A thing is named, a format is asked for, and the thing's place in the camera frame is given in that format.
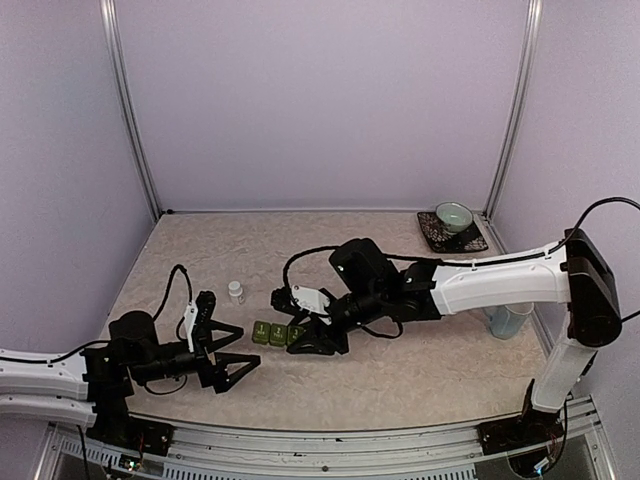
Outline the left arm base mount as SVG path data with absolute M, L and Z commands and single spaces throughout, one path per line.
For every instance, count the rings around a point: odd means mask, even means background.
M 130 416 L 98 415 L 87 436 L 111 446 L 165 457 L 173 439 L 168 423 Z

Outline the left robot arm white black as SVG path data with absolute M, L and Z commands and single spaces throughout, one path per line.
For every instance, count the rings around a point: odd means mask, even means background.
M 165 430 L 165 425 L 131 415 L 127 400 L 137 387 L 196 377 L 217 394 L 228 392 L 261 363 L 257 355 L 225 352 L 242 328 L 214 320 L 213 292 L 187 293 L 179 320 L 185 333 L 160 341 L 155 313 L 133 310 L 108 325 L 108 337 L 68 353 L 1 353 L 1 412 L 4 415 L 75 424 L 95 438 L 111 436 L 121 445 Z

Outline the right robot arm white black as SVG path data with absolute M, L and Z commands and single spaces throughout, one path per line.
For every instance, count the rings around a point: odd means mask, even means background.
M 370 238 L 324 250 L 347 294 L 292 284 L 289 270 L 302 253 L 285 263 L 283 285 L 271 294 L 272 307 L 304 328 L 289 346 L 291 354 L 345 354 L 351 331 L 383 317 L 404 325 L 519 303 L 564 305 L 564 330 L 511 423 L 512 436 L 523 444 L 535 442 L 563 415 L 567 395 L 598 350 L 617 340 L 629 320 L 620 312 L 611 268 L 579 224 L 537 249 L 453 262 L 407 256 L 403 270 L 395 265 L 398 256 Z

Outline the white pill bottle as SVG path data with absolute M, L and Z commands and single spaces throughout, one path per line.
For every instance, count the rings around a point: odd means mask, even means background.
M 228 284 L 228 295 L 235 305 L 242 305 L 245 302 L 243 285 L 239 281 L 231 281 Z

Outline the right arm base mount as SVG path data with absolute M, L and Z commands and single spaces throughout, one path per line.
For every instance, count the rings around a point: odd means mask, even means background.
M 564 428 L 557 420 L 522 420 L 509 417 L 483 422 L 477 426 L 479 441 L 484 455 L 517 450 L 546 443 L 553 437 L 564 435 Z

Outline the green pill organizer box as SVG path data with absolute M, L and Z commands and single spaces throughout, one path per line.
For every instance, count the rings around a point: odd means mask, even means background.
M 301 326 L 256 321 L 253 325 L 251 340 L 259 345 L 288 347 L 303 333 L 304 328 Z

